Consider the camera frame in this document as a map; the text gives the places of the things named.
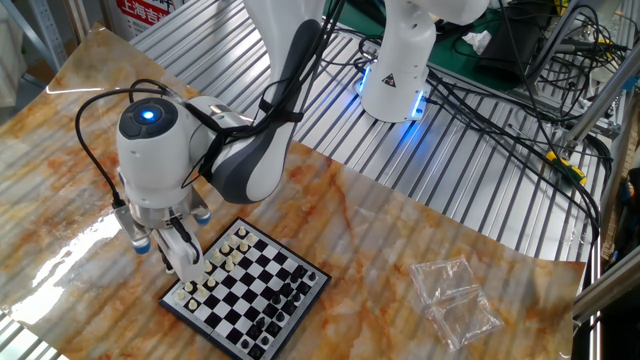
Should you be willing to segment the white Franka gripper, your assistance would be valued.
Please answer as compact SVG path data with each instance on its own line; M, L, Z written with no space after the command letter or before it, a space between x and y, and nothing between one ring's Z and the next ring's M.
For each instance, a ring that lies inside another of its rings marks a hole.
M187 225L156 228L152 233L167 274L175 271L182 282L190 282L205 273L202 248Z

